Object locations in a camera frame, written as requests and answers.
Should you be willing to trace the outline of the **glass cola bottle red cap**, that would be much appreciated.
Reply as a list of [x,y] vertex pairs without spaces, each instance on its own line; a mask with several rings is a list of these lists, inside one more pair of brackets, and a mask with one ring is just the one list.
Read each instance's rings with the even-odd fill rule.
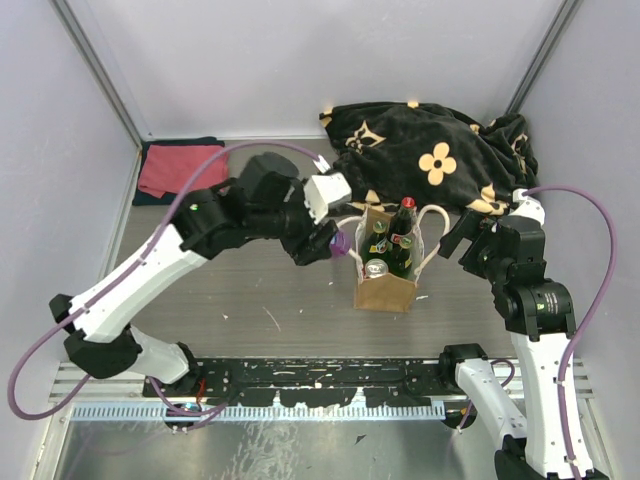
[[407,196],[402,199],[387,232],[387,239],[392,246],[399,245],[401,240],[412,232],[415,208],[416,202],[413,197]]

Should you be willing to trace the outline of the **purple soda can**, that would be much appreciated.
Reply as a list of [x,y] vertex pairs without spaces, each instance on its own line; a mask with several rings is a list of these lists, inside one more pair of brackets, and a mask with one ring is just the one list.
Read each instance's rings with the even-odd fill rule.
[[333,258],[345,256],[351,248],[351,240],[343,230],[338,230],[329,244]]

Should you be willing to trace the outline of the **green bottle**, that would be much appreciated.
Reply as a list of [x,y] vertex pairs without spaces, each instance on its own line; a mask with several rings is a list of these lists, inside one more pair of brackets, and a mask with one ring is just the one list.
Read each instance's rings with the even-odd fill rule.
[[364,264],[373,259],[385,259],[387,253],[387,228],[388,224],[385,221],[376,220],[373,223],[371,233],[360,248],[360,256]]
[[395,241],[388,241],[387,265],[389,272],[399,278],[406,279],[410,273],[412,265],[412,245],[411,236],[400,236]]

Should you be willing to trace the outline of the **red cola can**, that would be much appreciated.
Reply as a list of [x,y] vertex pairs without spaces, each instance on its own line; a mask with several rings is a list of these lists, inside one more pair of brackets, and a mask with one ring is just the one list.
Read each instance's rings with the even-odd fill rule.
[[363,267],[363,276],[365,279],[375,279],[389,273],[387,263],[381,258],[371,258]]

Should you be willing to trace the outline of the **burlap canvas cat-print bag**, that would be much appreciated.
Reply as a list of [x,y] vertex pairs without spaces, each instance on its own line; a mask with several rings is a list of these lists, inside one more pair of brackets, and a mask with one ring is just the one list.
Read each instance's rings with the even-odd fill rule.
[[376,220],[385,221],[388,224],[388,232],[390,221],[395,212],[388,213],[382,209],[369,206],[361,215],[349,216],[338,222],[340,228],[349,224],[355,226],[354,233],[352,235],[348,234],[351,240],[351,248],[347,256],[355,262],[354,307],[356,309],[393,313],[403,313],[410,310],[416,296],[421,274],[439,250],[439,244],[436,244],[431,251],[427,251],[423,240],[421,223],[428,213],[436,213],[441,216],[443,220],[442,232],[444,234],[448,233],[451,228],[450,216],[444,208],[437,205],[427,205],[421,210],[415,208],[413,228],[409,234],[413,239],[412,265],[409,276],[406,279],[396,277],[390,272],[375,279],[365,279],[363,276],[364,263],[360,256],[360,248],[371,233],[372,225]]

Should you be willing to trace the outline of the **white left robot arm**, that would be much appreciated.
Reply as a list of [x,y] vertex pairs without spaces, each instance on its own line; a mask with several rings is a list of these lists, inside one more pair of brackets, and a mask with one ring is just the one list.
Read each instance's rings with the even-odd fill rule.
[[351,189],[339,172],[298,175],[279,154],[256,155],[238,177],[188,193],[167,225],[95,287],[54,297],[49,306],[68,333],[70,361],[95,379],[134,372],[178,396],[194,393],[201,373],[187,346],[146,335],[131,321],[184,275],[254,240],[279,241],[298,266],[330,258],[338,227],[328,213],[350,200]]

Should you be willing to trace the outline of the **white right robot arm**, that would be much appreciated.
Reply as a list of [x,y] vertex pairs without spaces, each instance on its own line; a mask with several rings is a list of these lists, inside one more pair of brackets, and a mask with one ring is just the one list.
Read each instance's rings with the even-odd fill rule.
[[444,390],[464,393],[495,443],[500,479],[603,479],[582,435],[568,351],[577,336],[567,288],[545,276],[543,215],[492,218],[466,211],[440,242],[448,258],[471,244],[459,263],[489,281],[494,306],[515,348],[524,391],[520,412],[477,344],[447,345],[439,356]]

